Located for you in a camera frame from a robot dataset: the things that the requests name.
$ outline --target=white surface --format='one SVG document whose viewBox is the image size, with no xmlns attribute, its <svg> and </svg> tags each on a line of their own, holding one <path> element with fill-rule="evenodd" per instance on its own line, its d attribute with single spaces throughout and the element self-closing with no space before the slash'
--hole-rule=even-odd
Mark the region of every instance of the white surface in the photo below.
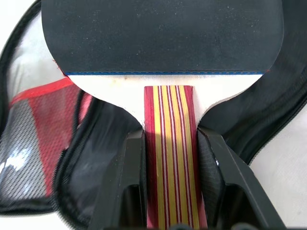
<svg viewBox="0 0 307 230">
<path fill-rule="evenodd" d="M 288 227 L 307 227 L 307 106 L 251 165 Z"/>
<path fill-rule="evenodd" d="M 32 2 L 33 0 L 0 1 L 0 47 L 5 44 L 12 29 Z M 52 57 L 46 50 L 40 31 L 40 21 L 37 20 L 37 22 L 36 25 L 31 27 L 33 31 L 29 34 L 29 37 L 32 39 L 21 44 L 22 48 L 18 49 L 19 53 L 16 54 L 16 60 L 12 65 L 9 86 L 10 97 L 20 90 L 46 84 L 48 81 L 61 77 L 60 70 L 55 70 Z M 212 104 L 243 91 L 258 78 L 258 76 L 250 76 L 250 78 L 246 76 L 244 78 L 240 76 L 219 76 L 218 78 L 195 76 L 193 79 L 187 80 L 184 76 L 180 76 L 175 80 L 162 76 L 140 82 L 138 77 L 130 76 L 125 79 L 121 76 L 112 78 L 87 76 L 86 81 L 84 81 L 82 77 L 75 76 L 72 77 L 72 80 L 94 96 L 126 108 L 142 122 L 142 88 L 144 85 L 159 83 L 195 86 L 194 103 L 198 121 Z M 307 108 L 305 107 L 290 125 L 259 153 L 251 166 L 283 221 L 291 227 L 307 227 L 306 136 Z M 0 217 L 0 229 L 65 230 L 67 227 L 54 213 L 35 217 Z"/>
</svg>

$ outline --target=blue edge tape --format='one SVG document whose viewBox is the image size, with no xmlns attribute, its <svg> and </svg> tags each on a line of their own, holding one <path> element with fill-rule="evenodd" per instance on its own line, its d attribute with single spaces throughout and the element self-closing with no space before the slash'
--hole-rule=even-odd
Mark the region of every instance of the blue edge tape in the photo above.
<svg viewBox="0 0 307 230">
<path fill-rule="evenodd" d="M 192 71 L 192 72 L 66 72 L 66 75 L 180 75 L 180 74 L 197 74 L 197 75 L 253 75 L 264 74 L 264 72 L 216 72 L 216 71 Z"/>
</svg>

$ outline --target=red and yellow striped handle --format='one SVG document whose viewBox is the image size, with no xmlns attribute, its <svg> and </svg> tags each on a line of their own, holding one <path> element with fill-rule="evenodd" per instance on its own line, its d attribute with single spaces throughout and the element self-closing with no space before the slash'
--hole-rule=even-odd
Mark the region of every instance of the red and yellow striped handle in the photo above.
<svg viewBox="0 0 307 230">
<path fill-rule="evenodd" d="M 184 223 L 206 227 L 197 163 L 191 86 L 149 86 L 144 91 L 148 165 L 147 226 Z"/>
</svg>

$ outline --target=mesh pocket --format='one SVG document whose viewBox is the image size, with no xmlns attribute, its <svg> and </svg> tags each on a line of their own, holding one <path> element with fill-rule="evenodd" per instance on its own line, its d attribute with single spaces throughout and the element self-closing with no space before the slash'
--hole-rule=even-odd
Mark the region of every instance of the mesh pocket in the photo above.
<svg viewBox="0 0 307 230">
<path fill-rule="evenodd" d="M 0 139 L 2 206 L 52 195 L 53 171 L 71 140 L 79 90 L 57 82 L 23 92 L 13 101 Z"/>
</svg>

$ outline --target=gray mesh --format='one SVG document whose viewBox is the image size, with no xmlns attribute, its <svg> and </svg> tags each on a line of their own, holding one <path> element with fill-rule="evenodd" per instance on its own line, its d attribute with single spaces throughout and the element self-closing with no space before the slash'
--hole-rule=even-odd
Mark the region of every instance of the gray mesh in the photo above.
<svg viewBox="0 0 307 230">
<path fill-rule="evenodd" d="M 46 194 L 35 122 L 27 100 L 10 109 L 0 140 L 0 201 L 10 203 Z"/>
</svg>

